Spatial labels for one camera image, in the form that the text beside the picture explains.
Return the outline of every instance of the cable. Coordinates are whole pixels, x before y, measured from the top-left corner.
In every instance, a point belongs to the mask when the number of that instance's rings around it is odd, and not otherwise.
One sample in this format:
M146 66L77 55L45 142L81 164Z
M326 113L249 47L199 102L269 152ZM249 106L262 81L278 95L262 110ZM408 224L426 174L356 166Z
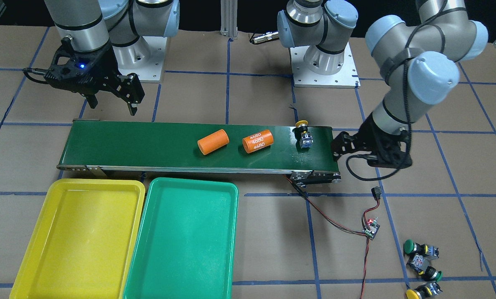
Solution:
M360 289L360 299L364 296L364 288L366 287L366 265L368 263L369 253L369 238L366 238L366 253L364 254L364 276L362 276L362 288Z
M28 78L30 81L33 81L35 83L40 83L40 84L48 84L48 83L47 83L47 81L41 81L41 80L34 79L30 76L30 74L37 74L39 76L44 76L46 72L47 72L47 70L32 69L32 68L24 68L22 70L22 73L24 74L24 76L26 78Z
M426 20L422 24L417 25L413 29L412 33L408 37L407 43L405 44L405 49L409 48L410 43L412 42L415 34L418 32L419 29L434 22L443 13L443 10L447 6L447 2L448 2L448 0L444 0L439 11L434 16L432 16L430 19ZM412 144L412 123L410 121L410 109L408 106L408 61L409 61L409 59L405 60L404 67L403 67L403 103L405 105L406 125L408 125L408 138L407 138L407 142L406 142L405 156L401 160L401 162L397 165L396 169L393 172L391 172L390 174L387 174L385 176L379 176L377 178L363 178L352 171L351 167L349 166L349 161L353 158L367 159L367 157L370 157L371 155L351 155L346 159L346 168L348 169L349 173L352 176L354 176L354 178L356 178L356 179L359 179L361 181L377 181L377 180L384 180L384 179L390 178L390 177L394 176L395 174L397 174L402 169L403 163L410 156L410 148L411 148L411 144Z
M344 225L341 225L340 223L337 223L335 220L329 218L324 212L322 212L322 210L320 210L320 208L318 208L318 206L316 206L309 199L308 194L306 193L306 191L302 190L300 187L298 187L296 184L294 184L294 182L292 180L290 180L290 178L286 177L285 175L283 175L283 176L290 183L290 185L292 185L293 188L299 193L299 195L301 197L303 197L303 199L305 199L305 201L307 201L314 209L316 209L320 213L320 215L322 215L322 217L325 218L327 220L327 222L329 222L331 225L333 225L337 229L340 229L344 233L350 233L352 235L358 235L358 236L362 236L362 237L365 237L366 236L365 233L362 233L360 231L352 230L352 229L350 229L348 227L345 227Z

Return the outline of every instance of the green conveyor belt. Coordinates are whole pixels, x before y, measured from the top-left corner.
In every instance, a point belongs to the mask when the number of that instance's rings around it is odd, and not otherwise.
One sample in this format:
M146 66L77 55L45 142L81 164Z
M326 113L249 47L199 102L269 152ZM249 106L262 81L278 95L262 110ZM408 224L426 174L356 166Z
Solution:
M204 156L197 140L224 129L230 143ZM247 154L242 138L269 129L274 144ZM310 127L314 144L298 146L294 127L203 125L193 123L73 122L59 169L94 165L102 170L158 172L229 172L289 174L292 171L338 172L332 159L330 127Z

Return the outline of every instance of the orange cylinder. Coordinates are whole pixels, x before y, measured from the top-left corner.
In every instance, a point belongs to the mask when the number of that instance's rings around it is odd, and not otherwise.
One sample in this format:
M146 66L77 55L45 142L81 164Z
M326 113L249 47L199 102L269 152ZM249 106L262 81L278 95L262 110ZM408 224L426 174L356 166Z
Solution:
M198 147L203 155L207 155L208 153L216 151L228 143L229 137L223 129L220 129L215 133L198 140Z
M242 139L242 145L248 154L272 144L274 144L274 136L270 130L264 130Z

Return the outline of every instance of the green push button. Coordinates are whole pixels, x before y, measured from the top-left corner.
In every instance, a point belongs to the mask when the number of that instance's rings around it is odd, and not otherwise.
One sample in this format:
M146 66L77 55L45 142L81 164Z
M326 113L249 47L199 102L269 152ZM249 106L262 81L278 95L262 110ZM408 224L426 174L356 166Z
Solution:
M408 239L405 241L405 245L403 246L403 250L405 251L405 254L411 254L414 249L414 243L411 239Z

